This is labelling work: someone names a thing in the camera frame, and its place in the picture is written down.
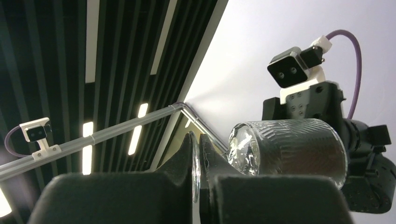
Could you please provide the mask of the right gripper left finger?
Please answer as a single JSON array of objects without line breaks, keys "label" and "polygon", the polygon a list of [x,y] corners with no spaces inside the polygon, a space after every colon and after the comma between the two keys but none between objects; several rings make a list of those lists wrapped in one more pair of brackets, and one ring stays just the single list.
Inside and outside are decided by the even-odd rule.
[{"label": "right gripper left finger", "polygon": [[180,149],[154,172],[53,178],[29,223],[192,223],[192,134],[186,134]]}]

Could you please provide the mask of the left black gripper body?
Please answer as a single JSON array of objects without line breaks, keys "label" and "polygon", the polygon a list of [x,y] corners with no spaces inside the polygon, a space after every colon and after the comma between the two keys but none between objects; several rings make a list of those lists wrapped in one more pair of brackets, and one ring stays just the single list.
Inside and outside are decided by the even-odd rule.
[{"label": "left black gripper body", "polygon": [[286,96],[285,102],[274,97],[264,100],[262,120],[320,119],[332,128],[343,127],[343,92],[333,82],[321,82],[307,90]]}]

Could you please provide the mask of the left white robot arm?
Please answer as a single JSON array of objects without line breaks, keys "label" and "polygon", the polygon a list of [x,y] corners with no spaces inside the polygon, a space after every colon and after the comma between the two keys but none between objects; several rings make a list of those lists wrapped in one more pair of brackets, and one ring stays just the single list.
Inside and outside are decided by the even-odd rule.
[{"label": "left white robot arm", "polygon": [[348,173],[342,193],[351,211],[382,214],[392,207],[396,189],[396,166],[383,156],[391,144],[387,125],[368,126],[344,118],[343,91],[334,82],[324,81],[307,90],[264,100],[262,120],[320,119],[341,138],[348,158]]}]

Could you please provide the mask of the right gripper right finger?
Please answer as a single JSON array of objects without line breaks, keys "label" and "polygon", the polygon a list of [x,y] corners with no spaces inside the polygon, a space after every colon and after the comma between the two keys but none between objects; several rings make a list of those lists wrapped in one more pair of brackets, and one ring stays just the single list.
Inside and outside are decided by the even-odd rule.
[{"label": "right gripper right finger", "polygon": [[247,176],[229,165],[206,134],[199,137],[203,224],[351,224],[346,201],[328,178]]}]

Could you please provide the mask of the ribbed clear wine glass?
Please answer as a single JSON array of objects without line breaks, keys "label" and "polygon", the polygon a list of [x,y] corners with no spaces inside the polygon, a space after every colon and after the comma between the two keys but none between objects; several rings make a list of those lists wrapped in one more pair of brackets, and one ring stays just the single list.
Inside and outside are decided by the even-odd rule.
[{"label": "ribbed clear wine glass", "polygon": [[322,176],[338,190],[348,169],[341,137],[319,119],[238,123],[229,135],[226,161],[248,176]]}]

